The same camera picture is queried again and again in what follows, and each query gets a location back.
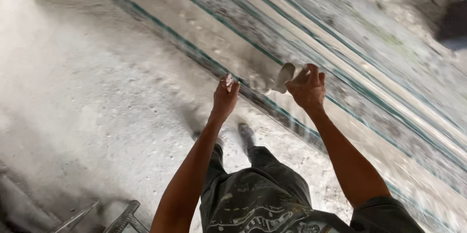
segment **dark pants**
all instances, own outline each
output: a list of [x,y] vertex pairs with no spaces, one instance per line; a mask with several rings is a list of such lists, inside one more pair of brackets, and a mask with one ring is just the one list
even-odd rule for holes
[[[312,207],[310,190],[305,179],[288,166],[280,163],[267,148],[254,146],[248,150],[248,157],[251,160],[251,167],[267,173],[289,194],[298,198],[303,205]],[[219,176],[228,176],[228,174],[222,167],[222,147],[216,144],[209,161],[201,199]]]

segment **concrete floor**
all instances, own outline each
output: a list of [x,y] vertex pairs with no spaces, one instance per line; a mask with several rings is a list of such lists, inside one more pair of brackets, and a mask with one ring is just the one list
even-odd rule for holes
[[[2,163],[60,219],[91,199],[136,199],[149,227],[217,80],[107,0],[0,0],[0,9]],[[243,99],[222,130],[228,172],[249,165],[239,121],[305,177],[316,209],[349,222],[329,159]],[[102,216],[95,222],[109,224]]]

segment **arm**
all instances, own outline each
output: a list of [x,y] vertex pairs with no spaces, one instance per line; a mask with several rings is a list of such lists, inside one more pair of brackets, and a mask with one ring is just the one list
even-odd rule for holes
[[225,87],[225,77],[219,82],[211,116],[162,195],[151,233],[189,232],[214,144],[222,124],[235,107],[239,89],[237,81],[231,87]]
[[347,200],[355,209],[373,197],[391,196],[377,170],[326,115],[323,107],[326,94],[324,73],[319,73],[313,64],[308,64],[307,68],[310,74],[306,82],[288,81],[286,87],[318,129]]

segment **foot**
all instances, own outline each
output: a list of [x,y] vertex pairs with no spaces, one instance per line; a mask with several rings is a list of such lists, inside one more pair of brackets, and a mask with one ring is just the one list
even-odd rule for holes
[[242,138],[243,151],[248,155],[248,150],[255,146],[254,132],[246,123],[238,124],[238,132]]

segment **wrist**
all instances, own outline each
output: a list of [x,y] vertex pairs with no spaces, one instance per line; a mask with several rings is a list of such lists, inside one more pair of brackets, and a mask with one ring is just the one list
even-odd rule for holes
[[222,126],[226,119],[223,117],[211,114],[207,120],[207,125],[218,125]]
[[315,120],[318,120],[322,117],[327,116],[326,112],[324,111],[323,106],[310,106],[310,107],[304,108],[304,110],[308,114],[308,116],[312,119],[313,122]]

